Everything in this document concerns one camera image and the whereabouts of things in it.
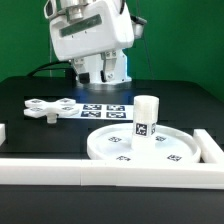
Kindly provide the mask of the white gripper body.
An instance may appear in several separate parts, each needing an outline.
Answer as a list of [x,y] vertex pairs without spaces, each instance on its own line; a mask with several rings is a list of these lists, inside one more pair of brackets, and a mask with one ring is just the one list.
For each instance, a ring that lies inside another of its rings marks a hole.
[[60,61],[130,48],[134,42],[125,0],[47,0],[44,15]]

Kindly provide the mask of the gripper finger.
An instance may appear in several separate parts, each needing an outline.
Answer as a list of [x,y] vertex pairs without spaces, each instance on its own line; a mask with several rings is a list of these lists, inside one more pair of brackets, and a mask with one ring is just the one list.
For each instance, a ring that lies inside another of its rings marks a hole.
[[73,60],[73,67],[77,75],[78,81],[81,84],[88,84],[90,82],[89,73],[85,69],[85,60],[77,58]]
[[101,54],[103,60],[103,80],[110,82],[114,79],[114,70],[117,60],[117,54],[115,51],[107,51]]

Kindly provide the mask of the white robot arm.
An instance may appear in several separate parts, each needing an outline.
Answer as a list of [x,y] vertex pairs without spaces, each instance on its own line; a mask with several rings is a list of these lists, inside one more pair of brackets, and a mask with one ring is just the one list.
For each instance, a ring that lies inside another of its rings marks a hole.
[[124,51],[142,36],[146,20],[132,15],[126,0],[47,0],[44,15],[56,57],[71,63],[79,84],[131,81]]

